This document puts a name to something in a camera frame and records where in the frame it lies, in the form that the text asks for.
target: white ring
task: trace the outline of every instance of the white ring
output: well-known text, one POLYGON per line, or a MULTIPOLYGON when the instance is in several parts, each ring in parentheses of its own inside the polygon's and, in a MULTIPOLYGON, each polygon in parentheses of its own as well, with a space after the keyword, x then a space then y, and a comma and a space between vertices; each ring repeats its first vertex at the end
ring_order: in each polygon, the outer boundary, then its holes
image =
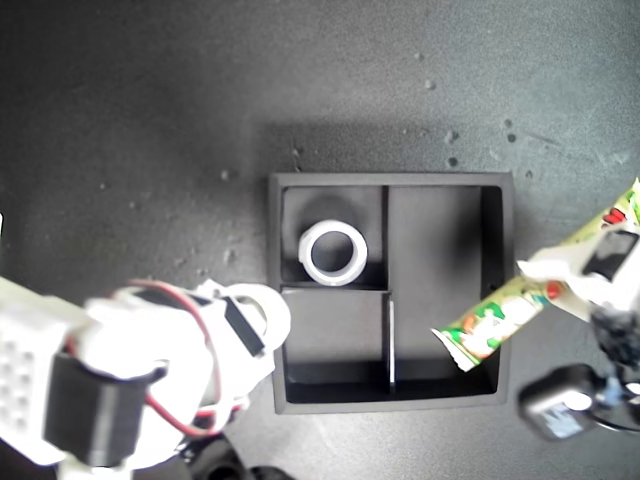
POLYGON ((351 225, 338 220, 324 220, 302 234, 298 246, 298 260, 309 276, 321 285, 340 287, 353 282, 360 276, 367 263, 367 243, 362 234, 351 225), (311 251, 316 241, 323 235, 338 232, 346 235, 353 245, 353 254, 349 263, 340 270, 327 272, 320 270, 313 263, 311 251))
POLYGON ((589 395, 582 392, 568 392, 564 398, 564 404, 569 410, 574 412, 584 412, 593 405, 593 400, 589 395))
POLYGON ((640 395, 640 383, 627 383, 626 387, 634 395, 640 395))

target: black tray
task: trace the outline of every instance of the black tray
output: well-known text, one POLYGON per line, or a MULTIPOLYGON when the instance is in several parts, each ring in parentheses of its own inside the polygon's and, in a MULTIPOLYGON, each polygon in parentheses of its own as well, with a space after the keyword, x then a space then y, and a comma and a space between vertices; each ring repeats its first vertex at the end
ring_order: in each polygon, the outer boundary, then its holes
POLYGON ((510 174, 277 174, 269 284, 291 308, 276 353, 278 413, 461 407, 506 399, 509 345, 462 373, 431 333, 513 274, 510 174), (313 282, 298 240, 316 222, 369 248, 344 287, 313 282))

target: white tape roll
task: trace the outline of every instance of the white tape roll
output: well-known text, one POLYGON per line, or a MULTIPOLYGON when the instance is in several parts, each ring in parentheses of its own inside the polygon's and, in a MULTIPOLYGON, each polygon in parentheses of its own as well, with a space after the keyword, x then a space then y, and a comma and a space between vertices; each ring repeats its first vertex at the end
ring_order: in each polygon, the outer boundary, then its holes
POLYGON ((362 234, 351 225, 338 220, 324 220, 316 223, 300 237, 298 260, 309 276, 319 284, 340 287, 353 282, 364 270, 367 263, 367 243, 362 234), (315 266, 311 258, 311 251, 321 236, 332 232, 343 233, 349 237, 353 245, 353 254, 345 267, 335 272, 327 272, 315 266))

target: red wire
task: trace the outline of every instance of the red wire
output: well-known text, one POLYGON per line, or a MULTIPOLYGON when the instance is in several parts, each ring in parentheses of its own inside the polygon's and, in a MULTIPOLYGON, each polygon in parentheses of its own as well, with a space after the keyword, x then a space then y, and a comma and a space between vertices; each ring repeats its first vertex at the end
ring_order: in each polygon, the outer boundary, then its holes
MULTIPOLYGON (((189 312, 189 314, 191 314, 193 319, 198 324, 198 327, 202 331, 202 334, 205 339, 205 345, 207 346, 207 349, 211 352, 211 355, 213 357, 215 388, 216 388, 216 392, 218 392, 218 395, 220 395, 220 386, 221 386, 220 385, 220 364, 218 362, 216 351, 213 347, 213 341, 211 340, 211 335, 209 334, 209 330, 207 329, 207 326, 204 322, 204 319, 202 318, 202 315, 200 315, 199 306, 189 296, 187 296, 186 294, 184 294, 183 292, 175 288, 173 285, 170 285, 168 283, 159 282, 155 280, 132 280, 130 283, 135 286, 144 287, 144 288, 153 288, 161 291, 162 293, 166 294, 167 296, 171 297, 173 300, 178 302, 182 307, 184 307, 184 309, 187 312, 189 312)), ((192 437, 200 437, 200 436, 216 435, 219 433, 213 430, 213 427, 205 430, 202 428, 195 427, 193 425, 186 425, 180 422, 149 393, 146 395, 145 401, 147 405, 153 408, 155 412, 158 415, 160 415, 160 417, 162 417, 167 423, 169 423, 171 426, 173 426, 174 428, 176 428, 177 430, 179 430, 185 435, 189 435, 192 437)), ((207 414, 206 416, 215 415, 215 412, 213 411, 202 412, 202 413, 206 413, 207 414)))
MULTIPOLYGON (((242 410, 242 405, 234 405, 233 408, 231 408, 232 412, 237 412, 239 410, 242 410)), ((216 412, 212 410, 199 410, 198 412, 196 412, 196 417, 204 418, 204 417, 209 417, 215 414, 216 412)))
POLYGON ((67 349, 67 353, 72 357, 76 356, 76 352, 78 349, 76 348, 76 339, 72 336, 68 336, 64 343, 65 348, 67 349))

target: snack wrapper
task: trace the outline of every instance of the snack wrapper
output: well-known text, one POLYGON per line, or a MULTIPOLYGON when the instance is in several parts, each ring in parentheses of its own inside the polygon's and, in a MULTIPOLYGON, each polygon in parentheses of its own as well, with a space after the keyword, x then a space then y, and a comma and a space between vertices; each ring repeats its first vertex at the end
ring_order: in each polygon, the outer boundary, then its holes
MULTIPOLYGON (((583 242, 602 228, 622 222, 640 226, 638 179, 611 208, 591 219, 559 245, 583 242)), ((538 283, 517 276, 455 322, 444 328, 433 329, 432 332, 442 341, 458 367, 467 372, 550 303, 583 317, 571 308, 575 302, 570 297, 571 292, 560 282, 538 283)))

